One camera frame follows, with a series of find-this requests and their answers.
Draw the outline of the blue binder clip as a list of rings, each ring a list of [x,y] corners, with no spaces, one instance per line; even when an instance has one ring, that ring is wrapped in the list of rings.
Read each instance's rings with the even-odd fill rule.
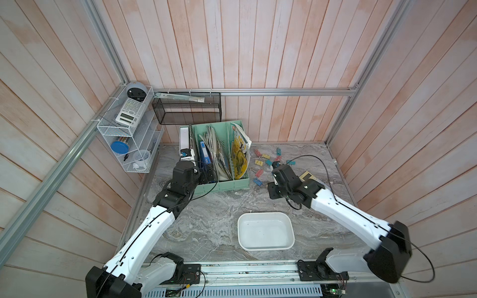
[[[258,178],[254,178],[253,179],[253,182],[257,185],[257,186],[262,186],[263,183],[258,179]]]

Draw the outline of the white plastic storage box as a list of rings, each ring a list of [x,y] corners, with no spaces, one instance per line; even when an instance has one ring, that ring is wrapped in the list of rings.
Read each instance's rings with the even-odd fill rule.
[[[237,234],[239,245],[247,251],[289,250],[295,244],[292,222],[282,212],[242,214]]]

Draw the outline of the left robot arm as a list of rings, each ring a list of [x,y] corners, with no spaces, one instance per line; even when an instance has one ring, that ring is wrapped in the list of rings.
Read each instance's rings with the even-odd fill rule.
[[[195,189],[211,165],[201,161],[179,161],[173,177],[156,196],[145,220],[131,238],[102,268],[92,267],[86,275],[89,298],[142,298],[157,286],[179,285],[181,290],[200,281],[198,269],[184,267],[174,253],[162,253],[149,266],[144,262],[164,232],[185,207],[195,200]]]

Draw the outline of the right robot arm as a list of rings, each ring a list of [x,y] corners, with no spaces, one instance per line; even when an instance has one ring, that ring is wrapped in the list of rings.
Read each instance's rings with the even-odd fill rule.
[[[331,188],[308,179],[301,181],[289,165],[274,162],[274,181],[267,189],[271,199],[284,198],[328,216],[365,242],[368,249],[325,249],[315,262],[321,280],[349,271],[373,273],[387,283],[397,283],[412,257],[409,230],[396,221],[375,218],[337,197]]]

